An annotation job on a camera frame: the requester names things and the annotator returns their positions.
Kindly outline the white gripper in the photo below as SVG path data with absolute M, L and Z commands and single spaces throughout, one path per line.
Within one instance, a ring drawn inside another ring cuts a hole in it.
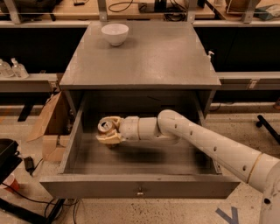
M 96 138 L 101 144 L 119 144 L 123 141 L 137 141 L 138 134 L 138 116 L 128 116 L 122 119 L 120 116 L 106 116 L 100 120 L 104 129 L 114 128 L 114 130 L 104 135 L 97 135 Z

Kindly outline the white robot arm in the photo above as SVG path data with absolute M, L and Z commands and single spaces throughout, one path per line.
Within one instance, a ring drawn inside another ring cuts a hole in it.
M 97 126 L 102 144 L 184 139 L 262 193 L 259 224 L 280 224 L 280 159 L 204 128 L 176 111 L 165 109 L 156 117 L 103 117 Z

